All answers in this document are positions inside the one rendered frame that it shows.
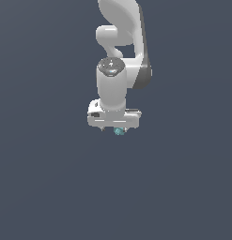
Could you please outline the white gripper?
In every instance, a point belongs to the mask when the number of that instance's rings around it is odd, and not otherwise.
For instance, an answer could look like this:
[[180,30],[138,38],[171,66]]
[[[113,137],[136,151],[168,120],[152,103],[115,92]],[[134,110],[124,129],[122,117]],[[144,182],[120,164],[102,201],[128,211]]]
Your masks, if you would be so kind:
[[127,131],[127,128],[139,127],[141,115],[142,112],[137,109],[126,109],[123,114],[115,112],[110,115],[101,107],[101,100],[94,99],[88,106],[87,123],[91,127],[101,128],[101,131],[107,127],[124,128],[124,131]]

